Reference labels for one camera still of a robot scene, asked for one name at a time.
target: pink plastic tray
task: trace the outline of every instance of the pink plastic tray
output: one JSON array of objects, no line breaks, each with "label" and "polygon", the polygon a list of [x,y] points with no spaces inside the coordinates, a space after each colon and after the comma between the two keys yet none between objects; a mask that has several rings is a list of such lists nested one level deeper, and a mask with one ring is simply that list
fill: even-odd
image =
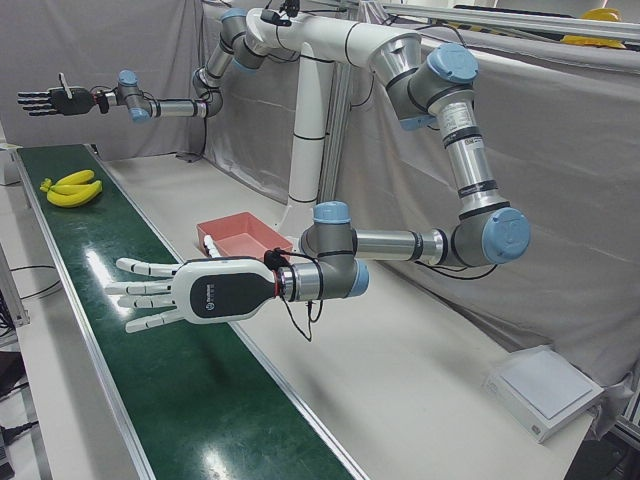
[{"label": "pink plastic tray", "polygon": [[280,247],[290,251],[292,247],[291,242],[249,212],[199,223],[197,228],[198,245],[205,254],[205,235],[211,235],[225,257],[248,256],[262,260],[267,250]]}]

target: conveyor belt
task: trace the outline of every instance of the conveyor belt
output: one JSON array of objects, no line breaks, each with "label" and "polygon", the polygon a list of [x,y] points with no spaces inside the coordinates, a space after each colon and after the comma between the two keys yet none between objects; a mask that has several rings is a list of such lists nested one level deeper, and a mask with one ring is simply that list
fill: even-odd
[{"label": "conveyor belt", "polygon": [[[88,147],[23,148],[18,156],[23,178],[31,184],[25,181],[25,187],[141,478],[358,476],[338,445],[330,439],[331,448],[325,444],[322,425],[311,418],[315,429],[310,426],[309,415],[301,415],[229,325],[178,322],[126,334],[124,324],[149,311],[122,309],[104,294],[107,282],[140,280],[118,270],[116,259],[173,263],[173,255]],[[90,204],[62,209],[38,191],[45,177],[55,181],[86,168],[96,172],[104,188]]]}]

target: bunch of bananas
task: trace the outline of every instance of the bunch of bananas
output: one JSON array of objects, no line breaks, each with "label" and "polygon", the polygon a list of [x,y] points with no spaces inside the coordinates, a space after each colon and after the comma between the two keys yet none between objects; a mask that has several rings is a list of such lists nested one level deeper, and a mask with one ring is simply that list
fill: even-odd
[{"label": "bunch of bananas", "polygon": [[102,181],[95,180],[93,170],[80,170],[67,175],[56,183],[45,178],[40,184],[40,190],[47,194],[49,203],[57,207],[74,208],[93,200],[102,192]]}]

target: white robotic hand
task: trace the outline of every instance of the white robotic hand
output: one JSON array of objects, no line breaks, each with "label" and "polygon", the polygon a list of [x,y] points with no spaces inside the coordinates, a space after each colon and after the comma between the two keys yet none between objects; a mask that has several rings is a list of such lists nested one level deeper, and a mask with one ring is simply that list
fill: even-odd
[{"label": "white robotic hand", "polygon": [[175,307],[131,320],[125,326],[127,333],[179,320],[197,324],[243,320],[255,315],[262,304],[278,294],[274,272],[255,258],[203,259],[173,265],[120,258],[116,266],[127,272],[165,278],[106,285],[108,295],[122,295],[118,305]]}]

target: yellow hard hat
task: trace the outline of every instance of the yellow hard hat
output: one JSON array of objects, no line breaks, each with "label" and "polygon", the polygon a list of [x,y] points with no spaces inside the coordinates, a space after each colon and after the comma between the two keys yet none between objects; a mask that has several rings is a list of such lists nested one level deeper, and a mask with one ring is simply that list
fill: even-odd
[{"label": "yellow hard hat", "polygon": [[[599,20],[601,22],[620,22],[622,17],[620,11],[615,8],[594,8],[580,17],[582,20]],[[571,45],[587,45],[592,47],[627,48],[621,41],[609,38],[578,37],[575,35],[565,35],[562,43]]]}]

